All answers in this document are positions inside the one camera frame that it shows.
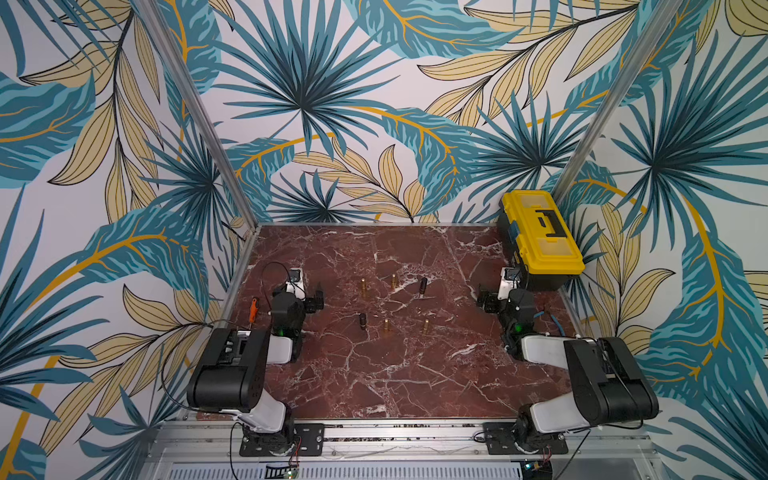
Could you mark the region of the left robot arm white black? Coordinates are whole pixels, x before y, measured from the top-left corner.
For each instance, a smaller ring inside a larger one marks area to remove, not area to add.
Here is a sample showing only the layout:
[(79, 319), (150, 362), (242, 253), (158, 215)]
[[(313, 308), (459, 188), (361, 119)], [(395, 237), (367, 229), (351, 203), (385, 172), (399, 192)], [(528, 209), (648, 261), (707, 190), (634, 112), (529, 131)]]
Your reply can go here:
[(298, 360), (306, 316), (324, 303), (320, 289), (303, 299), (284, 289), (272, 297), (267, 328), (216, 328), (187, 386), (189, 407), (230, 415), (255, 435), (291, 435), (290, 409), (265, 389), (266, 370)]

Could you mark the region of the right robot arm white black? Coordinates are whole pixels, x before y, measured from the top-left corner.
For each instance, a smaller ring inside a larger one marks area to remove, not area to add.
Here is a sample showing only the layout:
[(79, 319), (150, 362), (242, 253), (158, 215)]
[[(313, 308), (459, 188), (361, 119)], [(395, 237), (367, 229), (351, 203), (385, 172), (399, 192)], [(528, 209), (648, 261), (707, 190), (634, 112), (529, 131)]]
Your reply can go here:
[(477, 305), (497, 316), (505, 351), (513, 358), (560, 368), (569, 376), (570, 392), (521, 409), (515, 422), (519, 437), (642, 423), (658, 415), (657, 396), (622, 339), (537, 332), (534, 296), (523, 289), (501, 298), (482, 288)]

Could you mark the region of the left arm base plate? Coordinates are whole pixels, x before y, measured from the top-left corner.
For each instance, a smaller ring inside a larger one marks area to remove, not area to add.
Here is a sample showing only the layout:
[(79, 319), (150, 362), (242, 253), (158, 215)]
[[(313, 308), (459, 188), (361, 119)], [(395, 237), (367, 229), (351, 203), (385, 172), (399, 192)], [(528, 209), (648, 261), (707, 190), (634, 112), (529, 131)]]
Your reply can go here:
[(239, 449), (241, 457), (322, 455), (325, 425), (322, 423), (286, 424), (277, 433), (254, 433), (246, 429)]

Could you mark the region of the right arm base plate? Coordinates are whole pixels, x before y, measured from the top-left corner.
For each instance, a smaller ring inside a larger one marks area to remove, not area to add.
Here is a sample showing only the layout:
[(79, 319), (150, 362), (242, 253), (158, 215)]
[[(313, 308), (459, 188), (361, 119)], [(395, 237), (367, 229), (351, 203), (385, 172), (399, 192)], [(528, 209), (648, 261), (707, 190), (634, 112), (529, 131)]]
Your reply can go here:
[(561, 455), (568, 452), (562, 433), (540, 433), (523, 422), (486, 422), (482, 436), (489, 455)]

